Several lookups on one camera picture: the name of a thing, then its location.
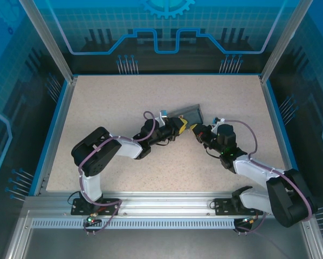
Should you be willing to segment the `aluminium frame post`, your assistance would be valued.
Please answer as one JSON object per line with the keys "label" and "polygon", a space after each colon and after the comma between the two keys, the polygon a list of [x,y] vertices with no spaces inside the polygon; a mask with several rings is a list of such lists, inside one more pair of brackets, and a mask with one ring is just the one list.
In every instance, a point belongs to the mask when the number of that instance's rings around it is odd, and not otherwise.
{"label": "aluminium frame post", "polygon": [[42,17],[33,0],[19,0],[28,18],[38,32],[41,40],[49,51],[52,59],[60,70],[62,76],[69,84],[73,84],[74,75],[70,70],[60,48],[58,47],[49,27]]}
{"label": "aluminium frame post", "polygon": [[298,5],[293,11],[289,21],[287,22],[283,33],[281,34],[275,48],[273,49],[269,59],[267,60],[262,73],[260,74],[260,82],[262,85],[266,84],[284,51],[286,50],[291,39],[294,37],[301,21],[305,17],[313,0],[299,0]]}

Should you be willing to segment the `blue edged aluminium side rail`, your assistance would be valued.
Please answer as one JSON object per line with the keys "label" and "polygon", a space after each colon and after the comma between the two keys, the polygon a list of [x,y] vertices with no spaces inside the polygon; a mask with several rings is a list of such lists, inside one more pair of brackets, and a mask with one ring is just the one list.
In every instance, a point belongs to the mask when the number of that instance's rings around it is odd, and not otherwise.
{"label": "blue edged aluminium side rail", "polygon": [[279,106],[277,104],[277,100],[272,86],[269,80],[267,80],[266,82],[262,82],[262,80],[260,80],[260,84],[262,87],[263,95],[266,101],[267,109],[269,111],[269,115],[271,118],[271,122],[276,135],[278,147],[281,153],[284,166],[286,169],[294,168],[298,170],[299,168],[286,132],[285,125],[281,117],[281,113],[279,111]]}
{"label": "blue edged aluminium side rail", "polygon": [[44,142],[35,175],[32,180],[29,196],[38,196],[42,189],[44,179],[50,176],[77,79],[78,76],[74,76],[71,83],[64,82]]}

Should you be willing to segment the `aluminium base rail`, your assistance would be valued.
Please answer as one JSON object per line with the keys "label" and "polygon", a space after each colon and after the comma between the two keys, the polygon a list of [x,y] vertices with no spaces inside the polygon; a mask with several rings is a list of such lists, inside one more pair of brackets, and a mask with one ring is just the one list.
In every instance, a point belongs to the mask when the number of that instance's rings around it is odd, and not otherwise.
{"label": "aluminium base rail", "polygon": [[[71,218],[69,193],[44,193],[25,199],[20,217]],[[104,192],[105,198],[122,200],[119,218],[213,218],[209,203],[231,198],[231,192]]]}

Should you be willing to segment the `starry night print tin box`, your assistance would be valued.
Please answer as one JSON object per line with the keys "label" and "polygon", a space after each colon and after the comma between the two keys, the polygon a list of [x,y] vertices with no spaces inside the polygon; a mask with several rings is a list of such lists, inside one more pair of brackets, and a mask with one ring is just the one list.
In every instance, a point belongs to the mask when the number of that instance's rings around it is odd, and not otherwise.
{"label": "starry night print tin box", "polygon": [[203,115],[200,104],[194,104],[191,106],[168,112],[167,117],[182,117],[188,122],[186,128],[190,128],[192,125],[195,124],[203,124]]}

